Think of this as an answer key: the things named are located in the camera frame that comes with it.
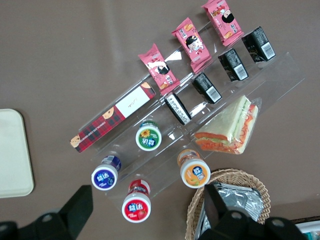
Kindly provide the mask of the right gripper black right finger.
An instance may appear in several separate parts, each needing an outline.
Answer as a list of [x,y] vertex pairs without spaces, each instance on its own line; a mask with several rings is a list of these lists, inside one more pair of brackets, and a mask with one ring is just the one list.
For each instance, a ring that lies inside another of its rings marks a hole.
[[243,210],[229,210],[212,184],[204,186],[204,209],[210,229],[200,240],[305,240],[290,220],[270,217],[264,224],[254,221]]

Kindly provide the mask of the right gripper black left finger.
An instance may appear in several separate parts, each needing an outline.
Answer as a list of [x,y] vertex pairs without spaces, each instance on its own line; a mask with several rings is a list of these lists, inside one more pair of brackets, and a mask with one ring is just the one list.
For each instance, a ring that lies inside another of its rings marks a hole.
[[82,185],[57,212],[48,212],[19,228],[15,221],[0,223],[2,240],[75,240],[93,212],[90,185]]

